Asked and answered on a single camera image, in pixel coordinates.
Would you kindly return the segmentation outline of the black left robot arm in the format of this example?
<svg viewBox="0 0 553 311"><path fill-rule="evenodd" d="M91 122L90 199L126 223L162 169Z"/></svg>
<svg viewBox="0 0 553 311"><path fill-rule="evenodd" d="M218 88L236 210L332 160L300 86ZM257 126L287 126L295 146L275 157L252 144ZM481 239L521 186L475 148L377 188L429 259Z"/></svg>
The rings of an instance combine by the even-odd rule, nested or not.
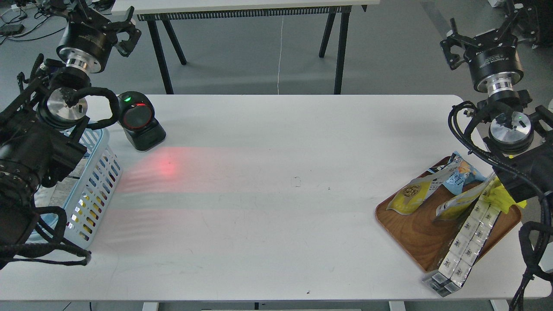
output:
<svg viewBox="0 0 553 311"><path fill-rule="evenodd" d="M119 99L104 87L93 87L91 73L104 71L112 48L128 57L141 32L126 11L112 22L84 0L66 4L45 1L43 11L63 16L67 25L57 48L58 59L36 57L30 76L17 77L19 95L1 112L1 266L26 261L54 264L43 256L61 250L87 265L91 252L64 237L66 212L59 206L37 207L40 186L53 187L80 162L87 148L79 142L86 129L98 130L119 119Z"/></svg>

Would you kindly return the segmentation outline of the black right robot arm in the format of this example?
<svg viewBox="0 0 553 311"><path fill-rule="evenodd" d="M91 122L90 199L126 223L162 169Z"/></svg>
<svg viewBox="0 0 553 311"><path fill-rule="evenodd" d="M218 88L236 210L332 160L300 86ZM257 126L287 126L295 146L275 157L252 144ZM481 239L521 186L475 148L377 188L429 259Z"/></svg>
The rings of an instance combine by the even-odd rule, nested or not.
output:
<svg viewBox="0 0 553 311"><path fill-rule="evenodd" d="M451 19L451 33L440 41L451 70L467 63L475 91L487 95L473 104L465 101L449 113L448 126L470 153L492 166L506 191L516 202L537 197L540 221L529 221L519 231L527 266L509 309L524 309L524 292L535 277L552 281L540 261L552 236L552 112L537 106L527 90L514 90L524 76L513 29L522 23L532 41L540 38L537 8L528 0L506 0L506 16L499 28L475 37L458 33Z"/></svg>

